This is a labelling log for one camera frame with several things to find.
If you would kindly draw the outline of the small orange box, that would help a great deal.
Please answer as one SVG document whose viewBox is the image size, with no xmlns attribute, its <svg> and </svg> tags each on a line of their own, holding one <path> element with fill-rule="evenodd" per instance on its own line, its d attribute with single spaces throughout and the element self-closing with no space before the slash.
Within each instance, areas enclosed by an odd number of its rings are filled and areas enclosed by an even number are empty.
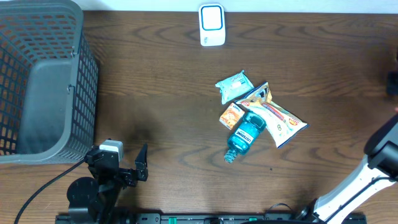
<svg viewBox="0 0 398 224">
<path fill-rule="evenodd" d="M 245 111 L 236 103 L 231 103 L 221 114 L 219 122 L 229 130 L 232 130 L 240 119 L 245 115 Z"/>
</svg>

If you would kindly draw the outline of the blue Listerine mouthwash bottle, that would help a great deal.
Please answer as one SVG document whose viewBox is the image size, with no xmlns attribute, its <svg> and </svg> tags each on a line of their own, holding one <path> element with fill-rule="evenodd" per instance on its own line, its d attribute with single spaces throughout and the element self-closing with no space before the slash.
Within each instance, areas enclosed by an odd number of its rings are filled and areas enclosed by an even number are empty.
<svg viewBox="0 0 398 224">
<path fill-rule="evenodd" d="M 251 111 L 245 114 L 241 124 L 227 141 L 228 150 L 224 160 L 231 164 L 238 155 L 246 155 L 266 126 L 265 120 L 258 114 Z"/>
</svg>

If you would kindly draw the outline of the light blue tissue pack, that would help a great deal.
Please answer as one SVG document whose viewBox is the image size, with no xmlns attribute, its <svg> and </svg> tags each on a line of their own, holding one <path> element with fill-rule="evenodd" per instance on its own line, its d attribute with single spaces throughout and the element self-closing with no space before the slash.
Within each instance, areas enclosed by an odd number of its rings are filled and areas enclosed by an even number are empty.
<svg viewBox="0 0 398 224">
<path fill-rule="evenodd" d="M 254 89 L 254 85 L 244 72 L 245 70 L 241 70 L 215 84 L 215 87 L 220 89 L 222 105 Z"/>
</svg>

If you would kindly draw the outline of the yellow wet wipes packet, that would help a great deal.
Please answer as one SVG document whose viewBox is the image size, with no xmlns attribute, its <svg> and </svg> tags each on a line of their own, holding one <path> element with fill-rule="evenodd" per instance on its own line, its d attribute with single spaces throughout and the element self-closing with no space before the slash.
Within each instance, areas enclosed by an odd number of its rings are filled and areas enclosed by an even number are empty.
<svg viewBox="0 0 398 224">
<path fill-rule="evenodd" d="M 259 115 L 265 121 L 277 148 L 308 127 L 306 122 L 272 101 L 271 89 L 267 82 L 251 90 L 235 103 Z"/>
</svg>

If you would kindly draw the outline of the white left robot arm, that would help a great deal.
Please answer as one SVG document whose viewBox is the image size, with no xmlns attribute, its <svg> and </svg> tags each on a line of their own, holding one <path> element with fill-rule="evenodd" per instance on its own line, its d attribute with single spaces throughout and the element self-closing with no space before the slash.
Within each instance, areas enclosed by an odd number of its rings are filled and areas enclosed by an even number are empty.
<svg viewBox="0 0 398 224">
<path fill-rule="evenodd" d="M 123 143 L 107 139 L 85 156 L 91 177 L 81 177 L 69 186 L 68 214 L 56 217 L 57 223 L 132 223 L 128 212 L 116 208 L 118 196 L 127 187 L 135 187 L 148 178 L 147 148 L 144 144 L 135 168 L 121 168 Z"/>
</svg>

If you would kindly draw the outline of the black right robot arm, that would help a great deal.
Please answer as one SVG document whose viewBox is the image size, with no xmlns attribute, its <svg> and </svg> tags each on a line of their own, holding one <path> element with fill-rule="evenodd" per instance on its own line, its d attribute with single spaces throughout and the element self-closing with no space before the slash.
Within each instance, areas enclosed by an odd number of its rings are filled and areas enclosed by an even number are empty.
<svg viewBox="0 0 398 224">
<path fill-rule="evenodd" d="M 307 223 L 342 223 L 363 202 L 397 183 L 397 115 L 367 141 L 361 162 L 331 192 L 307 205 L 294 219 Z"/>
</svg>

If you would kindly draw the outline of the white barcode scanner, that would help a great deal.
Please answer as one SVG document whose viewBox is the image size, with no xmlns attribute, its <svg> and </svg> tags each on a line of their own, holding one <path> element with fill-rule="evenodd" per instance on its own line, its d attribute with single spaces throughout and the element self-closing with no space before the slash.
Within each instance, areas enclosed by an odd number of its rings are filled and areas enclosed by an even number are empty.
<svg viewBox="0 0 398 224">
<path fill-rule="evenodd" d="M 224 7 L 218 3 L 201 5 L 198 16 L 201 45 L 204 47 L 223 45 L 226 40 Z"/>
</svg>

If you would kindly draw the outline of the grey plastic mesh basket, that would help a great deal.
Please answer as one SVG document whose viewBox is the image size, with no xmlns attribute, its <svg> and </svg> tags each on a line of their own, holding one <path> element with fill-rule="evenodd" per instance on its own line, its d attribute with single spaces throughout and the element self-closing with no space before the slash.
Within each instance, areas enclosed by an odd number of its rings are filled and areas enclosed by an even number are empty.
<svg viewBox="0 0 398 224">
<path fill-rule="evenodd" d="M 1 162 L 64 164 L 94 138 L 99 68 L 72 1 L 1 3 Z"/>
</svg>

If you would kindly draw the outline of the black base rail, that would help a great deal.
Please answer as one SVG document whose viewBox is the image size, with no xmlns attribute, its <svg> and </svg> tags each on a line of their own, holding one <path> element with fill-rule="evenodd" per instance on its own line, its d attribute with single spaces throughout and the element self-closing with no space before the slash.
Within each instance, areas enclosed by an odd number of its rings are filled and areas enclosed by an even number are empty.
<svg viewBox="0 0 398 224">
<path fill-rule="evenodd" d="M 288 213 L 267 215 L 161 215 L 158 213 L 136 213 L 115 215 L 109 223 L 127 224 L 240 224 L 240 223 L 312 223 L 293 220 Z"/>
</svg>

